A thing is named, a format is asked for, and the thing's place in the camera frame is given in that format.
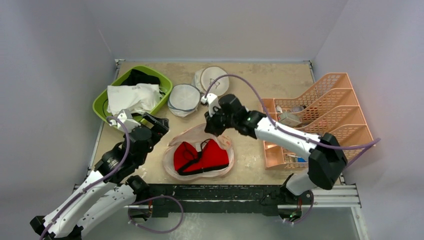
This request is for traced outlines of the floral mesh laundry bag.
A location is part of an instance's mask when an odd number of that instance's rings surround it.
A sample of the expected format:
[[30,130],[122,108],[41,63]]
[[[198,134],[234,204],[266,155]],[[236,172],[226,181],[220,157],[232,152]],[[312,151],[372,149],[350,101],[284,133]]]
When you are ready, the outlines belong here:
[[[184,132],[180,133],[179,135],[177,135],[176,137],[174,137],[168,143],[168,148],[163,154],[162,164],[163,164],[165,171],[171,177],[173,177],[173,178],[175,178],[179,181],[188,182],[188,181],[192,181],[192,180],[196,180],[196,179],[200,179],[200,178],[220,177],[220,176],[227,174],[232,169],[232,167],[234,166],[234,163],[235,163],[235,152],[234,152],[232,140],[228,136],[225,136],[225,135],[214,136],[210,133],[206,133],[205,132],[205,126],[206,125],[203,123],[203,124],[199,124],[195,127],[189,128],[186,131],[184,131]],[[188,143],[194,145],[197,149],[199,149],[200,147],[198,145],[206,139],[215,140],[222,149],[227,151],[227,154],[228,154],[228,157],[229,157],[229,166],[225,169],[222,169],[222,170],[213,170],[213,171],[194,174],[194,175],[188,175],[188,176],[178,175],[178,173],[174,169],[174,164],[173,164],[173,156],[174,156],[174,152],[177,149],[177,147],[182,142],[188,142]]]

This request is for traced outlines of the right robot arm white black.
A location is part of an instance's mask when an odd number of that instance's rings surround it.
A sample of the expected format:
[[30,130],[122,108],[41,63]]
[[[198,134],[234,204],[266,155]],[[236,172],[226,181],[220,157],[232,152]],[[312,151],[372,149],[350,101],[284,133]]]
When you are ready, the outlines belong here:
[[248,110],[233,94],[218,98],[209,93],[200,102],[208,107],[204,115],[206,133],[220,136],[227,129],[235,129],[243,136],[275,144],[307,161],[306,170],[289,176],[283,184],[280,196],[288,204],[314,188],[331,190],[347,166],[339,141],[330,133],[320,136],[283,125],[262,112]]

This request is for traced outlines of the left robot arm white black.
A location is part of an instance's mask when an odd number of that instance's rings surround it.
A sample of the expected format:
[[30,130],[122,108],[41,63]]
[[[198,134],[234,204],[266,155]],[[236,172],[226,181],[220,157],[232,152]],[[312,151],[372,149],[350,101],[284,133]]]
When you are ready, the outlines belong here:
[[148,201],[148,184],[133,173],[168,133],[169,120],[149,113],[141,117],[151,126],[123,115],[107,117],[110,125],[123,130],[124,140],[103,154],[84,182],[59,207],[30,221],[41,240],[81,240],[118,209]]

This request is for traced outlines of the red bra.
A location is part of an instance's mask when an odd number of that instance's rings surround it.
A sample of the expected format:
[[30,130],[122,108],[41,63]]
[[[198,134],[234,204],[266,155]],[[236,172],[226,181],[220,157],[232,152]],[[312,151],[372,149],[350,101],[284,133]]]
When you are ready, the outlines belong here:
[[230,165],[226,150],[208,138],[197,149],[189,142],[182,142],[173,154],[173,167],[180,176],[191,176],[211,171],[218,171]]

